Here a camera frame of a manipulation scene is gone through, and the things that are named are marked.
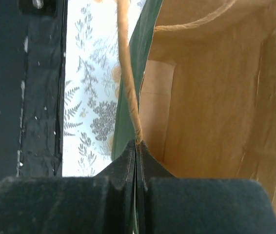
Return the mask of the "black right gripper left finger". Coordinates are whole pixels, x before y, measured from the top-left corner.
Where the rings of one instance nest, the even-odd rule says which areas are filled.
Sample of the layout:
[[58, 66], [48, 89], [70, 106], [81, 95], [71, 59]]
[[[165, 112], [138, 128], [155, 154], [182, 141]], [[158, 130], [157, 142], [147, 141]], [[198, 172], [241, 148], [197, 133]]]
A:
[[130, 234], [136, 143], [94, 177], [8, 177], [0, 234]]

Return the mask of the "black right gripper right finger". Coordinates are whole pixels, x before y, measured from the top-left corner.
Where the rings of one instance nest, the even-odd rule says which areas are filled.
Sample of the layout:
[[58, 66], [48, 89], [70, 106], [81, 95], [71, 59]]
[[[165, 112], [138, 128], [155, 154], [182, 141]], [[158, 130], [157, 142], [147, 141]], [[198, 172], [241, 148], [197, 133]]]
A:
[[248, 179], [181, 179], [138, 146], [140, 234], [276, 234], [263, 187]]

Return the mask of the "green paper bag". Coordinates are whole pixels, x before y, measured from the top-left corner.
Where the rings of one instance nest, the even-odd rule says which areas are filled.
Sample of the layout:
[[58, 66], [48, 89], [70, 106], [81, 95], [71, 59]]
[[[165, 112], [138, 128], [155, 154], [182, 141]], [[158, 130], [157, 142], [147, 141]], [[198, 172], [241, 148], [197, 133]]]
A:
[[147, 0], [130, 40], [128, 4], [117, 2], [136, 229], [141, 143], [177, 178], [257, 181], [276, 215], [276, 0]]

